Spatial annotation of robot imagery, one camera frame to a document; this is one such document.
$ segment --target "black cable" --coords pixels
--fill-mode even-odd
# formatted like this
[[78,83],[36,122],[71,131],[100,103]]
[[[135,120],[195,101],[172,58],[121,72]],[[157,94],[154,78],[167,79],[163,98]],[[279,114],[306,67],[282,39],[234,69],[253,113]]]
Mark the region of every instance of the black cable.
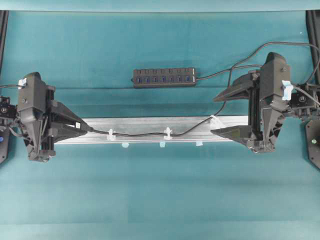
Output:
[[[236,66],[234,69],[261,68],[261,67],[262,67],[262,65],[260,65],[260,64],[250,64],[250,65]],[[210,74],[208,76],[197,77],[196,80],[199,81],[199,80],[211,79],[213,77],[216,77],[216,76],[218,76],[220,74],[224,74],[224,73],[229,72],[229,71],[231,71],[231,68],[215,72],[215,73]]]
[[[209,78],[213,78],[219,74],[225,73],[225,72],[229,72],[229,77],[228,77],[228,83],[227,83],[227,88],[230,86],[231,83],[231,78],[232,78],[232,71],[234,69],[244,69],[244,68],[252,68],[252,67],[260,67],[261,65],[259,64],[251,64],[251,65],[243,65],[243,66],[238,66],[244,62],[246,62],[247,60],[249,60],[250,58],[252,58],[253,56],[255,56],[261,49],[263,49],[264,47],[268,46],[268,45],[290,45],[290,46],[309,46],[312,48],[315,48],[318,52],[318,62],[316,63],[315,68],[313,69],[313,72],[311,73],[310,77],[307,79],[306,83],[308,83],[313,76],[315,75],[317,69],[319,68],[320,65],[320,50],[317,46],[311,44],[311,43],[306,43],[306,42],[287,42],[287,41],[270,41],[270,42],[266,42],[264,44],[262,44],[261,46],[259,46],[251,55],[249,55],[248,57],[246,57],[245,59],[236,62],[231,68],[229,69],[225,69],[216,73],[213,73],[209,76],[204,76],[204,77],[199,77],[197,78],[197,80],[206,80]],[[224,101],[222,106],[220,107],[220,109],[214,114],[214,116],[217,116],[226,106],[227,102]],[[199,125],[205,123],[208,120],[211,120],[212,116],[204,119],[203,121],[199,122],[198,124],[194,125],[193,127],[191,127],[190,129],[188,129],[185,132],[182,133],[177,133],[177,134],[171,134],[172,137],[180,137],[183,136],[187,133],[189,133],[190,131],[192,131],[193,129],[195,129],[196,127],[198,127]],[[109,134],[109,132],[107,131],[100,131],[100,130],[93,130],[94,133],[98,133],[98,134]],[[118,133],[118,132],[114,132],[113,135],[115,136],[121,136],[121,137],[144,137],[144,136],[166,136],[166,133],[163,132],[148,132],[148,133],[140,133],[140,134],[127,134],[127,133]]]
[[[263,49],[266,46],[269,45],[290,45],[290,46],[309,46],[312,48],[315,48],[318,52],[318,62],[316,63],[316,66],[313,69],[313,72],[311,73],[310,77],[307,79],[306,83],[310,82],[313,78],[313,76],[315,75],[317,69],[319,68],[320,65],[320,49],[316,46],[313,45],[311,43],[306,43],[306,42],[289,42],[289,41],[269,41],[266,42],[264,44],[262,44],[261,46],[259,46],[253,53],[251,53],[248,57],[246,57],[245,59],[236,62],[229,71],[229,78],[228,78],[228,84],[227,84],[227,88],[230,86],[231,83],[231,78],[232,78],[232,71],[240,64],[243,64],[244,62],[248,61],[250,58],[252,58],[253,56],[255,56],[261,49]],[[221,108],[214,114],[215,116],[218,115],[225,107],[226,107],[227,102],[224,101]]]
[[[205,123],[206,121],[212,119],[212,116],[204,119],[203,121],[197,123],[196,125],[194,125],[193,127],[189,128],[187,131],[181,132],[181,133],[176,133],[176,134],[170,134],[170,136],[172,137],[181,137],[189,132],[191,132],[193,129],[197,128],[198,126],[200,126],[201,124]],[[108,135],[109,132],[107,131],[100,131],[100,130],[93,130],[94,133],[98,133],[98,134],[106,134]],[[127,134],[127,133],[119,133],[119,132],[113,132],[112,133],[115,136],[121,136],[121,137],[145,137],[145,136],[166,136],[167,134],[164,132],[148,132],[148,133],[140,133],[140,134]]]
[[8,85],[0,85],[0,89],[13,89],[13,88],[24,88],[25,86],[21,86],[18,84],[8,84]]
[[313,96],[311,96],[307,91],[301,89],[300,87],[298,86],[293,86],[293,88],[301,93],[303,93],[304,95],[306,95],[308,98],[310,98],[312,101],[314,101],[316,104],[318,104],[320,106],[320,102],[315,99]]

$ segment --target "white cable clip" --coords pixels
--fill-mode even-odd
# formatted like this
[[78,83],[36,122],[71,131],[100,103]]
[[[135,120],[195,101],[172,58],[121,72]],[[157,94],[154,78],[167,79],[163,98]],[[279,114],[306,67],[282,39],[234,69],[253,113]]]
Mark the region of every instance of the white cable clip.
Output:
[[220,121],[218,117],[215,115],[211,115],[212,117],[210,119],[210,129],[215,130],[215,129],[224,129],[226,126]]
[[202,141],[196,141],[195,142],[195,146],[197,146],[197,147],[201,147],[203,145],[204,145],[204,143]]
[[129,147],[129,143],[128,143],[128,142],[123,142],[123,143],[121,144],[121,146],[122,146],[123,148],[127,149],[127,148]]
[[106,138],[110,141],[114,141],[116,140],[116,136],[114,135],[114,131],[112,130],[112,128],[108,131],[109,135],[106,136]]
[[165,148],[166,147],[166,142],[165,141],[161,141],[160,142],[160,148]]
[[166,136],[163,137],[165,140],[172,139],[172,136],[170,136],[170,134],[172,133],[172,130],[169,127],[167,127],[166,130],[164,130],[164,133],[166,134]]
[[294,89],[294,86],[291,84],[290,81],[285,81],[282,80],[282,84],[283,84],[283,97],[282,100],[291,100],[291,93],[292,90]]
[[22,89],[21,86],[27,85],[27,78],[20,79],[19,82],[18,82],[18,85],[19,85],[18,89],[19,89],[19,90]]

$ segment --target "bolt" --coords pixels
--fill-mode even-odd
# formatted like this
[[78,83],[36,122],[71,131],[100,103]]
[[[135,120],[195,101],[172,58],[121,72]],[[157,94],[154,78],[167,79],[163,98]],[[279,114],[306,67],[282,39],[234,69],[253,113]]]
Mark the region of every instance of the bolt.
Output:
[[307,98],[304,95],[301,95],[298,100],[300,103],[304,103],[307,100]]
[[1,108],[1,112],[2,112],[3,114],[6,114],[6,113],[8,112],[8,108],[2,107],[2,108]]

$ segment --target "silver aluminum bar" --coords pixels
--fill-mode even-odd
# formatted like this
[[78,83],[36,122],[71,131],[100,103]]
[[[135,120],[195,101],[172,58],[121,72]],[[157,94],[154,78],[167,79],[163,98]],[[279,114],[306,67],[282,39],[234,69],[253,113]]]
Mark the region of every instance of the silver aluminum bar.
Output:
[[[116,133],[141,134],[151,132],[164,133],[169,127],[174,134],[182,133],[192,126],[206,119],[206,116],[166,116],[166,117],[113,117],[113,118],[83,118],[96,130]],[[226,127],[247,125],[248,116],[219,116]],[[227,138],[214,135],[210,132],[210,121],[207,121],[191,132],[165,140],[163,136],[123,137],[108,140],[107,135],[88,132],[86,135],[59,141],[56,144],[121,144],[121,143],[159,143],[159,142],[227,142]]]

